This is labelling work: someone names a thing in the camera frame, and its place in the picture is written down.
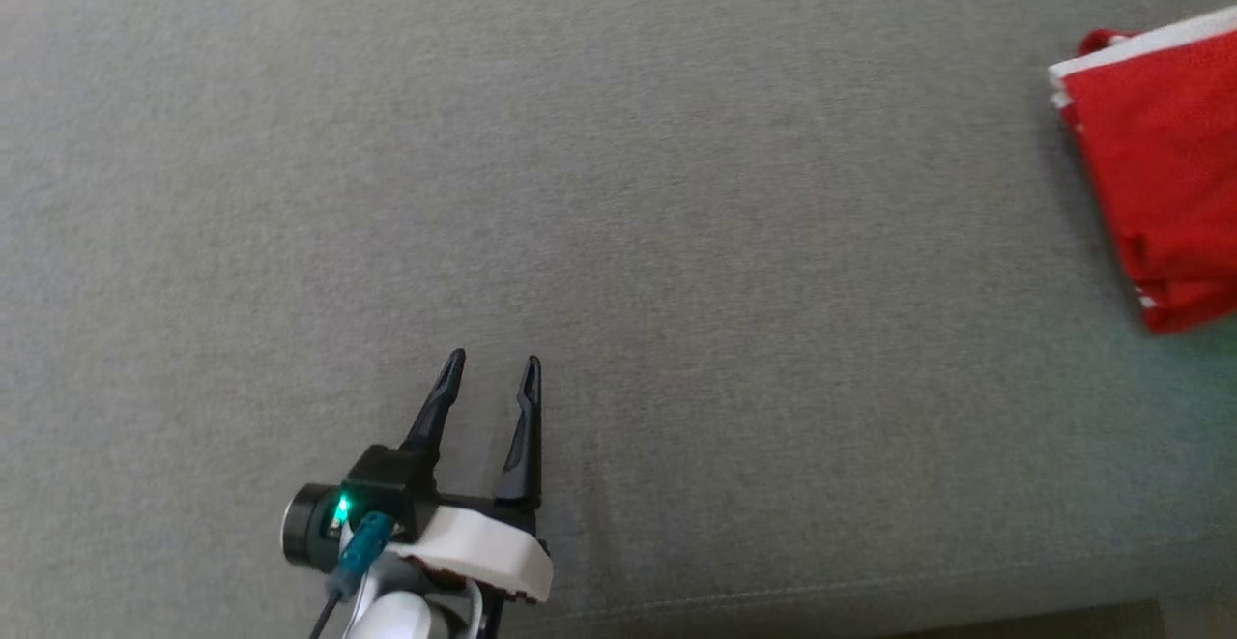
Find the seam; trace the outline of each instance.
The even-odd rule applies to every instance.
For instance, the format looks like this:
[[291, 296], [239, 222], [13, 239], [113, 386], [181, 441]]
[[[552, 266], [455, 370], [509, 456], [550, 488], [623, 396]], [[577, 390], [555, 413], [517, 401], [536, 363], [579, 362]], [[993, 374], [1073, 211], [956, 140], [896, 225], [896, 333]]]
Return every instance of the seam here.
[[670, 601], [651, 601], [644, 603], [617, 606], [614, 608], [600, 608], [593, 611], [562, 613], [559, 616], [548, 619], [550, 619], [550, 622], [555, 619], [557, 620], [578, 619], [591, 623], [601, 623], [601, 622], [614, 622], [616, 619], [622, 618], [623, 616], [643, 613], [643, 612], [656, 612], [658, 614], [679, 614], [679, 613], [693, 612], [695, 609], [715, 608], [719, 606], [753, 607], [761, 604], [776, 604], [782, 602], [793, 602], [799, 596], [809, 596], [809, 595], [818, 595], [826, 592], [831, 592], [830, 595], [842, 596], [847, 595], [847, 592], [857, 592], [865, 588], [880, 588], [880, 587], [889, 587], [896, 585], [907, 585], [907, 583], [915, 583], [931, 580], [959, 578], [965, 576], [983, 576], [983, 575], [1001, 573], [1009, 570], [1048, 567], [1054, 565], [1075, 564], [1095, 559], [1136, 557], [1150, 550], [1162, 550], [1163, 548], [1180, 548], [1206, 540], [1228, 539], [1233, 536], [1233, 533], [1223, 531], [1223, 533], [1213, 533], [1200, 536], [1186, 536], [1173, 540], [1163, 540], [1159, 543], [1153, 543], [1147, 546], [1132, 548], [1131, 550], [1123, 550], [1123, 551], [1074, 555], [1074, 556], [1058, 557], [1053, 560], [1021, 561], [1004, 565], [995, 565], [990, 567], [975, 567], [975, 569], [944, 571], [944, 572], [889, 575], [889, 576], [867, 578], [862, 581], [809, 583], [803, 586], [768, 588], [763, 591], [742, 591], [736, 593], [716, 593], [711, 596], [675, 598]]

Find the cable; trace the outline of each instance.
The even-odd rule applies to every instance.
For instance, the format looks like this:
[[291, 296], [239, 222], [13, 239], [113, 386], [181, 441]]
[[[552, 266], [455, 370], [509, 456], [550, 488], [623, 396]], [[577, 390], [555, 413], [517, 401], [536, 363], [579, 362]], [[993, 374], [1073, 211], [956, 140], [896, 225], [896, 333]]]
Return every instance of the cable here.
[[356, 528], [356, 535], [348, 541], [343, 554], [339, 555], [339, 564], [327, 577], [327, 607], [318, 616], [318, 622], [309, 633], [309, 639], [322, 637], [330, 613], [335, 612], [335, 606], [340, 601], [351, 601], [353, 596], [361, 587], [365, 572], [370, 570], [374, 560], [385, 550], [395, 533], [395, 520], [388, 515], [370, 512], [361, 519]]
[[322, 630], [327, 629], [327, 620], [330, 619], [330, 613], [339, 604], [341, 596], [339, 593], [332, 593], [327, 598], [327, 607], [322, 609], [322, 614], [318, 616], [318, 622], [314, 622], [313, 632], [309, 633], [309, 639], [318, 639], [322, 637]]

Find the red fabric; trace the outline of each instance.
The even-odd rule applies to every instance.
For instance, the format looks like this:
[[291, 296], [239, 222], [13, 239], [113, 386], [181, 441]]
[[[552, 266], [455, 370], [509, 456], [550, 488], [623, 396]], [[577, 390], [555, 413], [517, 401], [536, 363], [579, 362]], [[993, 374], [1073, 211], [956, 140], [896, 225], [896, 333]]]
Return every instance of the red fabric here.
[[1068, 74], [1064, 88], [1122, 264], [1153, 300], [1148, 326], [1237, 311], [1237, 32]]
[[1100, 49], [1107, 49], [1115, 40], [1121, 40], [1123, 37], [1132, 37], [1134, 32], [1121, 32], [1119, 30], [1108, 30], [1108, 27], [1101, 27], [1100, 30], [1092, 30], [1082, 38], [1079, 43], [1079, 57], [1082, 54], [1090, 54], [1091, 52], [1098, 52]]

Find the black cable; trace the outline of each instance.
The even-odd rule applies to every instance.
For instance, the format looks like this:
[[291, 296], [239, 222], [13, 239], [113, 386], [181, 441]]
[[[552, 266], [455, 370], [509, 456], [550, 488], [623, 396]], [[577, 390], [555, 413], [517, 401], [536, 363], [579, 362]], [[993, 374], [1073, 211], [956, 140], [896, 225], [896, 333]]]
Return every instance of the black cable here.
[[309, 639], [318, 639], [322, 637], [322, 630], [327, 628], [327, 620], [330, 619], [330, 613], [335, 612], [335, 606], [339, 604], [340, 595], [332, 593], [327, 597], [327, 607], [322, 609], [322, 614], [318, 616], [318, 622], [314, 622], [313, 632], [309, 633]]

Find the folded red towel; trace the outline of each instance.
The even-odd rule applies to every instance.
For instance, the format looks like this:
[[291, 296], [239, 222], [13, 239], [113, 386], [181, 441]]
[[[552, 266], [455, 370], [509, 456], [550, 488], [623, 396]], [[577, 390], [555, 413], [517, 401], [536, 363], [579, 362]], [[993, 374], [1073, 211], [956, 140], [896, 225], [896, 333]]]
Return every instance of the folded red towel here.
[[1237, 311], [1237, 6], [1050, 69], [1153, 331]]

